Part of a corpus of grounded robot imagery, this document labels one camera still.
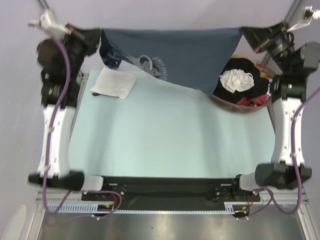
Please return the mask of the white graphic tank top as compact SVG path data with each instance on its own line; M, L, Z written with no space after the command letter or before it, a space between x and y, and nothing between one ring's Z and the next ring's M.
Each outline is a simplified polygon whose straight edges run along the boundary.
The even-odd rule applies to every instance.
M104 67L90 91L93 94L125 100L130 94L137 77L131 73L117 71Z

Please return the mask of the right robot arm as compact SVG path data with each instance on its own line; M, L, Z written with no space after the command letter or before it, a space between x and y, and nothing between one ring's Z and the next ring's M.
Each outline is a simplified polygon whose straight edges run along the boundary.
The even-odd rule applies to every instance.
M293 26L283 21L270 27L240 28L253 51L267 52L282 73L273 77L270 86L275 119L271 162L258 164L251 174L238 175L238 183L230 188L231 196L237 201L258 188L294 190L312 177L312 168L305 166L302 153L301 125L308 77L320 63L320 44L312 41L295 49L293 31L319 18L319 10L305 6Z

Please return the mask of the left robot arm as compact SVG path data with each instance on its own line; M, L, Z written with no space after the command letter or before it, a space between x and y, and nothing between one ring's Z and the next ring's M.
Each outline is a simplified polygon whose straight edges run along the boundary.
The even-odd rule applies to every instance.
M42 8L38 20L28 26L48 35L37 46L37 61L41 70L41 105L44 134L42 154L36 172L28 182L43 188L69 191L93 191L100 200L110 196L111 188L102 176L72 170L69 145L76 118L81 90L81 67L86 57L96 53L101 37L100 28L81 29L58 22L52 9Z

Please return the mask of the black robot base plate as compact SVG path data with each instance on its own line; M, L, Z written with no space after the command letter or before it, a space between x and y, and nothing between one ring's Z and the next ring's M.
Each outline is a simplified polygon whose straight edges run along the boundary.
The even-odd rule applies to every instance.
M237 178L111 177L103 178L103 193L82 194L81 200L112 201L120 194L125 208L209 210L218 204L258 203L259 194L241 190Z

